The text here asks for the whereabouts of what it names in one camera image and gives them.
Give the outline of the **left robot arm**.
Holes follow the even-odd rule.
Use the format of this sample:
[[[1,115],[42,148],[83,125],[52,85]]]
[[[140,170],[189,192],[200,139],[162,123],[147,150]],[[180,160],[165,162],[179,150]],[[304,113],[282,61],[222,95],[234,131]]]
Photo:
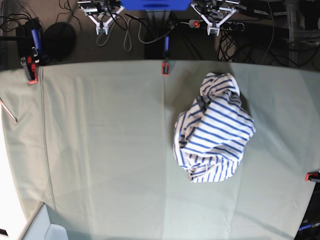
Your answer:
[[[239,0],[193,0],[190,6],[211,27],[226,22],[237,12]]]

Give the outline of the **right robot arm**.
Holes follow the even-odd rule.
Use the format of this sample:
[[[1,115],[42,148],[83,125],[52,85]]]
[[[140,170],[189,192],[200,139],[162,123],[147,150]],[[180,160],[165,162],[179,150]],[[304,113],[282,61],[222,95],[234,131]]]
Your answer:
[[[108,25],[125,9],[120,0],[77,0],[76,3],[98,28]]]

